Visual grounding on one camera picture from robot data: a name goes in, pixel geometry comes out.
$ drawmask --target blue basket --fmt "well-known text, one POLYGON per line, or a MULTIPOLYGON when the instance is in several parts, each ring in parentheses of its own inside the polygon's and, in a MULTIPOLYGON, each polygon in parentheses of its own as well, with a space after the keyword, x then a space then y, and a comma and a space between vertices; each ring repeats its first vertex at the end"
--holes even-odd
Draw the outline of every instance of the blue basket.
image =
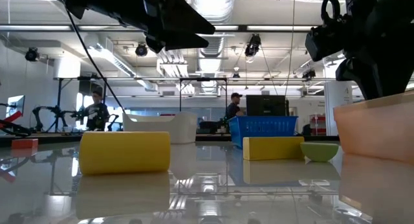
POLYGON ((228 121, 232 142, 243 148, 244 137, 291 137, 298 117, 233 117, 228 121))

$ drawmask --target baseball cap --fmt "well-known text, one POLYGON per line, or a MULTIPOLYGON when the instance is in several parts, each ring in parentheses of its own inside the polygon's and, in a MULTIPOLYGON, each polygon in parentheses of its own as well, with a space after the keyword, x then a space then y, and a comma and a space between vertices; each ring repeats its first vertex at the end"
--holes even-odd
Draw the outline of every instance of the baseball cap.
POLYGON ((232 98, 234 98, 234 97, 239 97, 239 98, 241 98, 241 97, 243 97, 243 95, 240 95, 239 93, 233 93, 233 94, 232 94, 232 98))

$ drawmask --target black t-shirt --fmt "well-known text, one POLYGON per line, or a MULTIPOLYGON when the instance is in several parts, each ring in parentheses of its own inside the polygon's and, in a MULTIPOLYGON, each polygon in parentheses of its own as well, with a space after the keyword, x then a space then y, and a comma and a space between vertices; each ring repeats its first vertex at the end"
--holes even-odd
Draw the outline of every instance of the black t-shirt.
POLYGON ((93 131, 95 129, 103 131, 106 119, 109 118, 108 107, 105 104, 92 104, 85 109, 85 116, 88 116, 86 127, 93 131))
POLYGON ((235 117, 235 114, 240 111, 240 107, 235 104, 231 103, 226 110, 226 117, 227 119, 235 117))

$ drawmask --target green bowl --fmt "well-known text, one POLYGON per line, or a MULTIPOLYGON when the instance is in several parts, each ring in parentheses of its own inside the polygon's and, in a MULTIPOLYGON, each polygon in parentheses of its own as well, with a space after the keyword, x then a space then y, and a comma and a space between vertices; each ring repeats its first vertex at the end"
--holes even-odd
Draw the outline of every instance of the green bowl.
POLYGON ((302 142, 303 154, 314 162, 327 162, 338 153, 339 145, 326 143, 302 142))

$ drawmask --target black monitor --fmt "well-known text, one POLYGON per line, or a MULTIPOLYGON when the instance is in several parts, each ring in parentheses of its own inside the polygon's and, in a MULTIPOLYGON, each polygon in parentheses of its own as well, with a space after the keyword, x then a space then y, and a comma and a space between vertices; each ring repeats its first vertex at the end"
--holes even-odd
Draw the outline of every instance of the black monitor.
POLYGON ((247 95, 248 116, 289 116, 289 101, 284 95, 247 95))
POLYGON ((7 109, 6 109, 6 118, 12 116, 14 113, 18 111, 21 112, 23 116, 23 110, 25 109, 25 96, 19 95, 10 97, 7 100, 7 109))

